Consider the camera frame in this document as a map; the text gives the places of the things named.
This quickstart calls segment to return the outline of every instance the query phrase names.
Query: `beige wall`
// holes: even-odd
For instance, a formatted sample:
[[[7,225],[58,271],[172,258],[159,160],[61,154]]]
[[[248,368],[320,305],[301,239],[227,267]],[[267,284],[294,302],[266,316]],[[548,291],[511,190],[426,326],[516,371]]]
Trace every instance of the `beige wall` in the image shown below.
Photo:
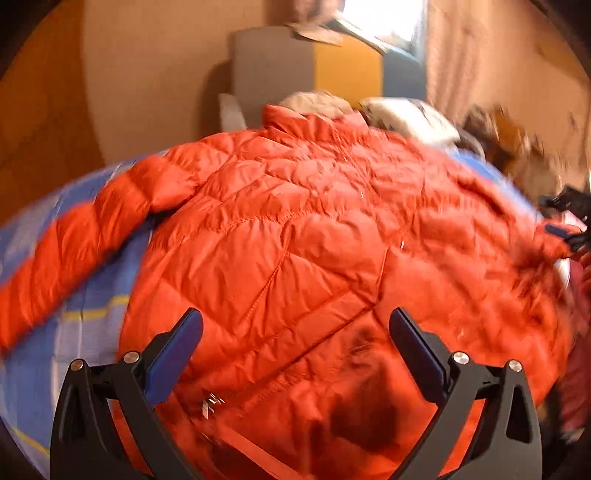
[[[83,65],[107,163],[219,131],[232,32],[282,22],[290,0],[86,0]]]
[[[548,61],[540,45],[552,45],[553,55],[578,65],[554,25],[527,0],[494,0],[489,13],[488,43],[474,102],[500,103],[509,114],[537,134],[552,152],[576,161],[589,106],[588,82]],[[572,113],[579,131],[570,134]]]
[[[105,163],[219,131],[236,30],[291,0],[62,0],[0,79],[0,224]]]

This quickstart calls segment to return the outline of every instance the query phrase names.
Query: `blue panel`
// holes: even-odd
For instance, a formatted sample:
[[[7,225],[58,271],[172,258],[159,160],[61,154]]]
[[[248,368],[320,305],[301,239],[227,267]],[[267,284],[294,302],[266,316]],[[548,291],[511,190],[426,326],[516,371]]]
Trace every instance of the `blue panel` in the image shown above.
[[[411,54],[392,48],[384,53],[384,87],[382,96],[427,99],[425,65]]]

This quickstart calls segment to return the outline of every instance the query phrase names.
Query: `red fabric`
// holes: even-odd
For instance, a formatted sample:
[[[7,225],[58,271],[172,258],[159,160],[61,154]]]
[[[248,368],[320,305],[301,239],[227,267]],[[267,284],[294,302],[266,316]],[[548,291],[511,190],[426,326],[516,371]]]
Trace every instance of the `red fabric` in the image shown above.
[[[445,154],[358,113],[268,106],[265,122],[144,160],[55,222],[0,288],[2,351],[150,212],[178,209],[145,254],[119,355],[190,306],[203,313],[203,340],[158,413],[209,478],[223,461],[201,434],[224,431],[303,478],[389,478],[434,412],[388,336],[398,306],[478,362],[520,359],[536,401],[546,395],[571,343],[559,239]],[[209,393],[226,403],[205,420]],[[120,414],[118,427],[133,452]]]

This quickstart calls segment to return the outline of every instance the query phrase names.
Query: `curtain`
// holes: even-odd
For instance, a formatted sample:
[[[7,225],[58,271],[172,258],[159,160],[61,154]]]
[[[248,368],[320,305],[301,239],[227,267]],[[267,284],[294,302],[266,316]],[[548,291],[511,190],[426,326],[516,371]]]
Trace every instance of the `curtain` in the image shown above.
[[[427,99],[455,124],[472,104],[490,7],[491,0],[428,0]]]

